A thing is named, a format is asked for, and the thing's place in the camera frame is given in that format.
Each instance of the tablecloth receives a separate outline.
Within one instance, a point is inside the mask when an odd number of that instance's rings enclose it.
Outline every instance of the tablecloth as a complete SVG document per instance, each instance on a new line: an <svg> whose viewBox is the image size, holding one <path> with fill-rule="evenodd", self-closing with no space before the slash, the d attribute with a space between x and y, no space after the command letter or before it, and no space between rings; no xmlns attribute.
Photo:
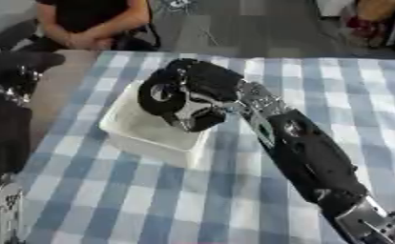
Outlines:
<svg viewBox="0 0 395 244"><path fill-rule="evenodd" d="M332 135L395 208L395 60L236 59L103 52L18 176L34 243L343 243L238 117L195 169L124 153L98 122L127 84L178 57L209 60L282 95Z"/></svg>

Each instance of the person's arm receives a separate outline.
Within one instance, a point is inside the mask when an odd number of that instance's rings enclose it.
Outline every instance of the person's arm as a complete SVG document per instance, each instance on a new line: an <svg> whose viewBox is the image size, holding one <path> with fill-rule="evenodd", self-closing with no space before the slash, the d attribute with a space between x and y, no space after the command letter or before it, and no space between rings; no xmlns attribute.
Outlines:
<svg viewBox="0 0 395 244"><path fill-rule="evenodd" d="M56 23L56 5L38 2L37 19L46 36L63 46L71 46L71 34Z"/></svg>
<svg viewBox="0 0 395 244"><path fill-rule="evenodd" d="M150 21L148 0L125 0L129 8L113 19L90 28L86 32L95 39L109 38L123 31L144 26Z"/></svg>

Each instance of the plastic tub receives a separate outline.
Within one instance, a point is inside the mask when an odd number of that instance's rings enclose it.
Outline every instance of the plastic tub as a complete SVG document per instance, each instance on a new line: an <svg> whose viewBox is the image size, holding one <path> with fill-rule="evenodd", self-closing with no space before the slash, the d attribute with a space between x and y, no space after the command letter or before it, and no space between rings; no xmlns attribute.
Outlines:
<svg viewBox="0 0 395 244"><path fill-rule="evenodd" d="M178 167L195 167L204 153L209 130L183 132L150 115L137 102L142 81L135 81L112 104L99 123L113 145Z"/></svg>

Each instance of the blue checkered tablecloth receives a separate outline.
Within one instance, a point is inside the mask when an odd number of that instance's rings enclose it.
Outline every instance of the blue checkered tablecloth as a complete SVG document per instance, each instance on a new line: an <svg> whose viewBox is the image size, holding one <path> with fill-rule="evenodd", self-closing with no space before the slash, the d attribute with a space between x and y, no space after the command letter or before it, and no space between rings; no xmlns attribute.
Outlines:
<svg viewBox="0 0 395 244"><path fill-rule="evenodd" d="M343 243L237 117L211 131L192 170L111 146L98 128L107 109L128 83L178 57L210 60L282 95L395 208L395 60L103 52L19 175L31 244Z"/></svg>

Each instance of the black shirt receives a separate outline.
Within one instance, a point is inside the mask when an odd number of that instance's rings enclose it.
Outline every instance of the black shirt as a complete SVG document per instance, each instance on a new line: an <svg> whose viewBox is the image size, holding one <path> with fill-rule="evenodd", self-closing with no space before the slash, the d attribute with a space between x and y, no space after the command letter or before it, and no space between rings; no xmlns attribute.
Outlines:
<svg viewBox="0 0 395 244"><path fill-rule="evenodd" d="M104 23L128 8L127 0L36 0L56 6L56 22L71 32Z"/></svg>

